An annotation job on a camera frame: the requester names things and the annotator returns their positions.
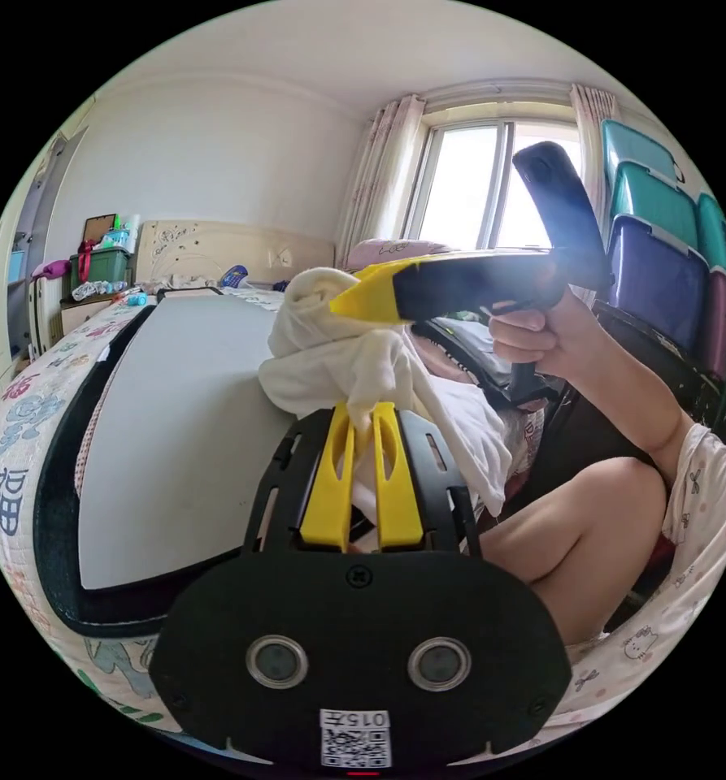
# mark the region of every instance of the label sticker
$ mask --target label sticker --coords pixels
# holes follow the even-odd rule
[[[386,710],[321,709],[322,766],[386,769],[393,765]]]

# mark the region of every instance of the leg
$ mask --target leg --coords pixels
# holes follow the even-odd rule
[[[480,537],[482,555],[531,586],[563,642],[592,639],[647,565],[666,513],[659,473],[612,458]]]

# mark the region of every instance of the ceiling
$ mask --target ceiling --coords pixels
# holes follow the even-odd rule
[[[563,43],[453,0],[272,0],[249,6],[167,41],[102,92],[207,71],[286,82],[361,118],[404,93],[506,78],[597,86],[650,113],[619,81]]]

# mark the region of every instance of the screw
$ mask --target screw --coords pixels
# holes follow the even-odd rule
[[[367,566],[352,566],[346,572],[346,582],[352,587],[368,587],[373,582],[373,573]]]

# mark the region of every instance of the hand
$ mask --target hand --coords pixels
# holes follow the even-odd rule
[[[496,354],[511,363],[536,363],[542,374],[573,382],[602,349],[604,331],[567,286],[546,313],[516,311],[490,318]]]

